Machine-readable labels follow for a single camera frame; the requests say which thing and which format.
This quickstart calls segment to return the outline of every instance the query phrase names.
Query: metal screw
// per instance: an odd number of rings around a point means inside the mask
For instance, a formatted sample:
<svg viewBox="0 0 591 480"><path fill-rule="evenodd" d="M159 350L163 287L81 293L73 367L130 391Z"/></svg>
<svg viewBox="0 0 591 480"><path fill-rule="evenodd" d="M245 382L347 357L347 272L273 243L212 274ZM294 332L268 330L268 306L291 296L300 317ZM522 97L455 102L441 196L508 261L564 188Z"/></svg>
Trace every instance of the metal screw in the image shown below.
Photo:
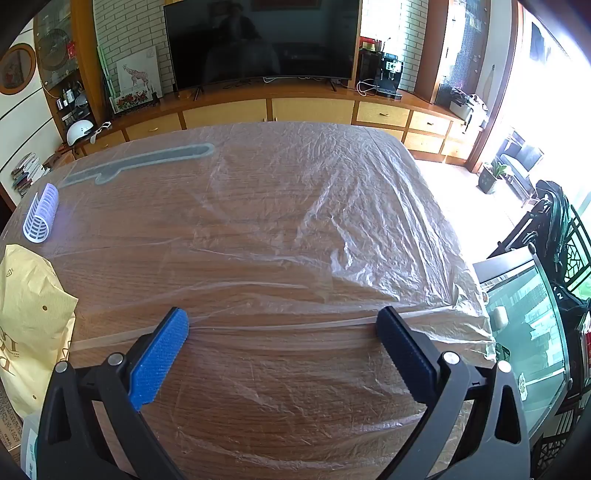
<svg viewBox="0 0 591 480"><path fill-rule="evenodd" d="M460 357L456 352L445 352L443 359L450 365L456 365L460 362Z"/></svg>
<svg viewBox="0 0 591 480"><path fill-rule="evenodd" d="M123 355L121 355L120 353L112 353L109 355L109 358L107 359L107 362L109 362L109 365L111 365L112 367L120 365L122 361Z"/></svg>
<svg viewBox="0 0 591 480"><path fill-rule="evenodd" d="M498 365L499 365L499 370L501 370L501 372L504 372L507 374L511 371L511 364L505 360L501 360Z"/></svg>
<svg viewBox="0 0 591 480"><path fill-rule="evenodd" d="M63 372L65 372L68 368L68 362L66 362L65 360L62 360L61 362L58 362L56 365L56 372L59 374L62 374Z"/></svg>

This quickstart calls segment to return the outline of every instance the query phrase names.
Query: tv stand leg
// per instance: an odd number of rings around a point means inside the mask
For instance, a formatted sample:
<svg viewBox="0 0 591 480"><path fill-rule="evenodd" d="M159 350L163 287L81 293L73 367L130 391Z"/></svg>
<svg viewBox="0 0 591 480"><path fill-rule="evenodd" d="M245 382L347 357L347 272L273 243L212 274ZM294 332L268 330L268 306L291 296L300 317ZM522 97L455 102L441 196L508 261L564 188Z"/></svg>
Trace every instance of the tv stand leg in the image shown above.
<svg viewBox="0 0 591 480"><path fill-rule="evenodd" d="M333 80L332 79L326 79L326 82L330 83L330 86L336 92L336 86L335 86L335 83L333 82Z"/></svg>
<svg viewBox="0 0 591 480"><path fill-rule="evenodd" d="M193 97L193 102L195 100L197 100L197 97L199 96L199 92L202 92L205 94L205 90L203 90L203 87L197 87L197 90L195 90L195 97Z"/></svg>

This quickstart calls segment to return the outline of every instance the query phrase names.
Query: yellow paper bag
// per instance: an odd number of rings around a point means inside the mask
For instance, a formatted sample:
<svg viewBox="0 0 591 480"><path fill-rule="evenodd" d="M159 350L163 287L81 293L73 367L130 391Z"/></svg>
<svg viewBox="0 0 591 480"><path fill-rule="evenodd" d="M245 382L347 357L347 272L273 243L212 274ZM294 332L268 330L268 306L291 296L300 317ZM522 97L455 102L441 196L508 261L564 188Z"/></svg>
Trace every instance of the yellow paper bag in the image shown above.
<svg viewBox="0 0 591 480"><path fill-rule="evenodd" d="M0 378L25 417L43 406L51 371L67 359L78 299L43 257L7 245L0 264Z"/></svg>

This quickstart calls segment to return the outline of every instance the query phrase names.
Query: coffee machine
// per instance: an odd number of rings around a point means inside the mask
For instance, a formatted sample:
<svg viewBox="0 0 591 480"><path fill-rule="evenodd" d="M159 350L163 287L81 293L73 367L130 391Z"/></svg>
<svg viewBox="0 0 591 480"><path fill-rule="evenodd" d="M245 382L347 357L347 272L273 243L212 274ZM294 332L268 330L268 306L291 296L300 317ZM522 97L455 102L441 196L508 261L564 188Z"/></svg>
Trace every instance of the coffee machine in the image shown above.
<svg viewBox="0 0 591 480"><path fill-rule="evenodd" d="M377 95L401 98L396 91L402 78L403 66L404 63L396 55L362 48L359 50L357 80L364 82L363 90L374 85Z"/></svg>

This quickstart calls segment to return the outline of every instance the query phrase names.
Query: television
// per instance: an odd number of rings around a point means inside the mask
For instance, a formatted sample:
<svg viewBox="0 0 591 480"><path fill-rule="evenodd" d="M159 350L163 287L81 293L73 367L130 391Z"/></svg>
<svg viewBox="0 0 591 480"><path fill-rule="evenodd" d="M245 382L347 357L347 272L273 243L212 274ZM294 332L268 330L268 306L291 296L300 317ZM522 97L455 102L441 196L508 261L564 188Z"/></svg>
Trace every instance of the television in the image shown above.
<svg viewBox="0 0 591 480"><path fill-rule="evenodd" d="M351 79L360 0L183 0L164 7L177 89L256 77Z"/></svg>

